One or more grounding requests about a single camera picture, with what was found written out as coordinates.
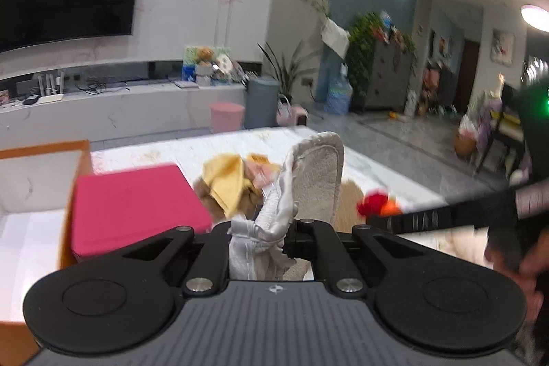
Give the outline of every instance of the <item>table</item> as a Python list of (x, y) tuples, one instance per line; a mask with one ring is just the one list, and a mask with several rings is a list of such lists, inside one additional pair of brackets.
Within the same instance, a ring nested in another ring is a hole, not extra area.
[[(201, 175), (202, 164), (217, 154), (229, 152), (245, 157), (251, 152), (261, 153), (282, 164), (293, 145), (314, 134), (306, 127), (238, 131), (96, 151), (92, 163), (98, 173), (175, 163), (192, 184)], [(347, 147), (342, 179), (353, 180), (363, 191), (387, 190), (405, 211), (445, 204), (440, 195)], [(416, 234), (409, 239), (438, 248), (437, 233)]]

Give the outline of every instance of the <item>red toy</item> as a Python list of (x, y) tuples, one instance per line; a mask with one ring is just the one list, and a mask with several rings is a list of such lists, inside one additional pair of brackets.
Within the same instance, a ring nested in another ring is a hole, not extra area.
[(389, 195), (383, 191), (375, 191), (366, 194), (362, 202), (356, 204), (356, 211), (362, 217), (366, 218), (372, 215), (377, 216), (390, 216), (395, 214), (402, 214), (396, 200), (389, 199)]

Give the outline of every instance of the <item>pink stool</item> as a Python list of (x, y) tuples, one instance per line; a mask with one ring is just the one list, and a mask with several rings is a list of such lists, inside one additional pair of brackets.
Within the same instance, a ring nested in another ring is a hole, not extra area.
[(214, 134), (242, 129), (244, 106), (235, 103), (210, 104), (211, 130)]

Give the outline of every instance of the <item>orange box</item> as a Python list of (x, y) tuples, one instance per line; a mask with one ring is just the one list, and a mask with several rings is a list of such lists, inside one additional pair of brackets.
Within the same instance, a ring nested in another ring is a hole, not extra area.
[(0, 364), (19, 366), (37, 350), (23, 320), (28, 289), (75, 264), (70, 247), (78, 176), (91, 174), (90, 143), (0, 151)]

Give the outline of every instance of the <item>logo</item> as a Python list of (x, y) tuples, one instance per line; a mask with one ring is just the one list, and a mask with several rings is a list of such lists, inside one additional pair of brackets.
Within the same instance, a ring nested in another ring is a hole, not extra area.
[(275, 285), (272, 285), (269, 287), (269, 291), (271, 293), (274, 293), (275, 295), (282, 292), (284, 290), (284, 287), (282, 287), (281, 285), (278, 285), (278, 284), (275, 284)]

